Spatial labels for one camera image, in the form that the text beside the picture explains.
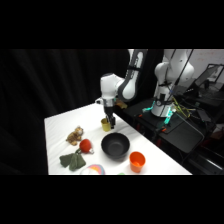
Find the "green light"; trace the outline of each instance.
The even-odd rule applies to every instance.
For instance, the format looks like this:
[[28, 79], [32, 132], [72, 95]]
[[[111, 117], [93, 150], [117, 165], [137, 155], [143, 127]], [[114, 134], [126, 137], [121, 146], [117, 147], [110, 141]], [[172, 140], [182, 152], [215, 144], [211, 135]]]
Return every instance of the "green light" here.
[[169, 112], [168, 112], [168, 115], [167, 115], [167, 118], [166, 118], [166, 120], [165, 120], [165, 122], [164, 122], [165, 124], [169, 124], [172, 115], [173, 115], [173, 112], [172, 112], [172, 110], [171, 110], [171, 108], [170, 108], [170, 110], [169, 110]]
[[150, 108], [146, 108], [146, 109], [143, 109], [143, 110], [142, 110], [142, 111], [143, 111], [143, 113], [144, 113], [144, 112], [146, 112], [146, 111], [150, 111], [150, 110], [152, 110], [152, 109], [153, 109], [154, 104], [155, 104], [155, 101], [153, 102], [152, 107], [150, 107]]

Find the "stuffed toy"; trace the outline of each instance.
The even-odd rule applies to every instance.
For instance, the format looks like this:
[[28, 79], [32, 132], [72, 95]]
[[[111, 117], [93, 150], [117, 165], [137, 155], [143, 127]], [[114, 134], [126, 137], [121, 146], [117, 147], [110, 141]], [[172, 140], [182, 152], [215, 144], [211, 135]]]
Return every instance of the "stuffed toy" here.
[[82, 136], [83, 135], [83, 129], [78, 126], [74, 132], [72, 132], [68, 138], [66, 139], [67, 142], [69, 142], [71, 145], [76, 146], [78, 144], [78, 141], [82, 141]]

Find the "orange cup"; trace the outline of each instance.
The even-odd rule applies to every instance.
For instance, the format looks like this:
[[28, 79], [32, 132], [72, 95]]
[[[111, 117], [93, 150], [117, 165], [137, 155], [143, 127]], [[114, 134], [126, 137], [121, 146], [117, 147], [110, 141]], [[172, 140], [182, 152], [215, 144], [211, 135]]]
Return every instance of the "orange cup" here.
[[143, 166], [145, 165], [145, 156], [140, 152], [131, 153], [130, 157], [131, 170], [135, 173], [140, 173]]

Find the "black bowl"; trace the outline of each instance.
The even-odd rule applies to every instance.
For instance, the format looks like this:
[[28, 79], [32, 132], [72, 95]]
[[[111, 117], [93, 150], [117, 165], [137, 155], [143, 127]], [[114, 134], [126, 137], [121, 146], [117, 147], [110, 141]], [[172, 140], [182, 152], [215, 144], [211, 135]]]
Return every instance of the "black bowl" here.
[[129, 139], [120, 133], [107, 135], [101, 143], [104, 153], [111, 159], [121, 159], [126, 156], [129, 148]]

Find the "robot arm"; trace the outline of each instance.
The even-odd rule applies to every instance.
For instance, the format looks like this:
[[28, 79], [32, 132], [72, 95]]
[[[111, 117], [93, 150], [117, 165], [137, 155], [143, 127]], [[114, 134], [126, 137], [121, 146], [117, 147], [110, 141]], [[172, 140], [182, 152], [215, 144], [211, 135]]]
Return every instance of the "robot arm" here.
[[194, 67], [188, 62], [187, 49], [165, 49], [164, 53], [169, 62], [160, 63], [155, 69], [158, 83], [152, 113], [157, 117], [168, 117], [176, 81], [186, 82], [194, 74]]
[[130, 63], [125, 79], [113, 73], [101, 77], [102, 97], [96, 103], [104, 106], [104, 112], [111, 124], [111, 129], [114, 129], [115, 125], [113, 106], [116, 96], [123, 102], [130, 102], [137, 95], [138, 80], [145, 62], [147, 49], [129, 49], [129, 54]]

